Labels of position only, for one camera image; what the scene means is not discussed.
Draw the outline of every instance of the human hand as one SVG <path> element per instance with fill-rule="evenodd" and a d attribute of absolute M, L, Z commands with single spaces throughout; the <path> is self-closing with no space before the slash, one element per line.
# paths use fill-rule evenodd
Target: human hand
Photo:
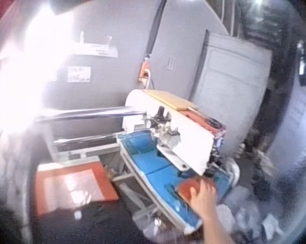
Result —
<path fill-rule="evenodd" d="M 217 219 L 216 202 L 217 191 L 215 187 L 207 184 L 203 179 L 200 181 L 199 193 L 195 188 L 190 188 L 192 209 L 198 214 L 204 223 Z"/>

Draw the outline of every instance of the white door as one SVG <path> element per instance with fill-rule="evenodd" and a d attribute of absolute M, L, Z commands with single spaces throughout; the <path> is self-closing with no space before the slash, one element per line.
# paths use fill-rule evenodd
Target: white door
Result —
<path fill-rule="evenodd" d="M 249 42 L 210 34 L 206 60 L 193 102 L 227 127 L 223 152 L 234 154 L 261 105 L 271 51 Z"/>

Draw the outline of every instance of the heat press machine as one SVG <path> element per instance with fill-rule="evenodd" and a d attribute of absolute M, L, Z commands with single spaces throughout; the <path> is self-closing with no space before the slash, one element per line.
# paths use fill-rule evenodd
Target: heat press machine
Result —
<path fill-rule="evenodd" d="M 219 201 L 224 197 L 233 182 L 220 162 L 225 125 L 166 91 L 133 90 L 126 106 L 146 113 L 124 117 L 125 134 L 117 140 L 125 164 L 169 221 L 185 235 L 193 233 L 202 222 L 177 194 L 177 186 L 206 175 L 217 185 Z"/>

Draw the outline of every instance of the electrical outlet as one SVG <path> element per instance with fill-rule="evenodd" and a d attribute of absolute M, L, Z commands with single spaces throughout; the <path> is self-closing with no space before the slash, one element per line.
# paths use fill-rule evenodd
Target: electrical outlet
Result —
<path fill-rule="evenodd" d="M 170 57 L 168 59 L 168 63 L 166 65 L 167 70 L 174 70 L 175 69 L 175 58 Z"/>

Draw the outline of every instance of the bright light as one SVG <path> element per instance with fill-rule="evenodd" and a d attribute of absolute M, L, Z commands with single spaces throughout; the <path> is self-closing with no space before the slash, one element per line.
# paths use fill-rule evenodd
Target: bright light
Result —
<path fill-rule="evenodd" d="M 43 6 L 30 23 L 24 51 L 10 57 L 0 71 L 0 128 L 6 132 L 25 130 L 42 108 L 42 93 L 72 44 L 73 16 L 55 16 Z"/>

